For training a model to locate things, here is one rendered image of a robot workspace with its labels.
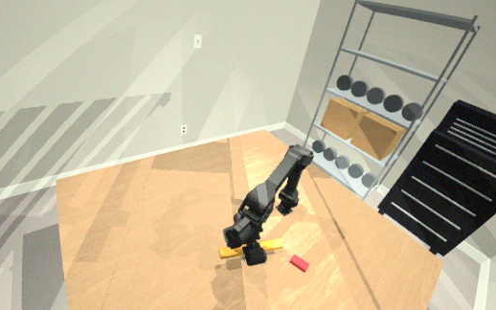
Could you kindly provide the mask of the red rectangular block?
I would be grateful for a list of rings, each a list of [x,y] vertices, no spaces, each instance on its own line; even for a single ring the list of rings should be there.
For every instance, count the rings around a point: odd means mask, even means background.
[[[296,255],[293,256],[293,258],[290,260],[291,264],[294,265],[296,268],[299,268],[303,272],[306,271],[308,267],[308,263],[301,259],[300,257],[297,257]]]

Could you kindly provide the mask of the yellow bar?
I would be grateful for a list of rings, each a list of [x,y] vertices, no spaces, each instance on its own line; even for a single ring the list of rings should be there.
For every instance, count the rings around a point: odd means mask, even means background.
[[[279,249],[283,248],[283,244],[282,244],[282,241],[280,238],[261,241],[259,244],[262,248],[264,248],[264,250],[266,252],[275,251],[275,250],[279,250]],[[244,246],[247,246],[247,245],[243,244],[241,247],[244,247]],[[227,248],[227,247],[226,248],[220,248],[219,249],[220,259],[244,255],[241,247],[233,249],[233,250],[230,250],[230,248]]]

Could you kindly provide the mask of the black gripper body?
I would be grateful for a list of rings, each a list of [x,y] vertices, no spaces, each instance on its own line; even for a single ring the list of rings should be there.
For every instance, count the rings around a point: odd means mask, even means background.
[[[240,218],[240,213],[234,214],[234,222],[236,223]],[[259,233],[263,233],[263,227],[260,230],[255,231],[250,238],[246,240],[247,252],[245,252],[245,259],[248,266],[264,264],[267,258],[267,254],[257,241],[260,239]]]

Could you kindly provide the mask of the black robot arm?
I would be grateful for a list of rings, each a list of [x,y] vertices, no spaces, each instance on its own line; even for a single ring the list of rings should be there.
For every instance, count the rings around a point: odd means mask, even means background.
[[[278,199],[281,203],[276,209],[286,216],[298,205],[298,185],[306,166],[313,160],[313,152],[300,144],[290,145],[284,158],[268,179],[250,190],[238,209],[238,221],[222,230],[226,247],[230,250],[240,248],[255,231],[261,229],[274,209],[276,193],[281,189]],[[247,206],[249,209],[245,209]]]

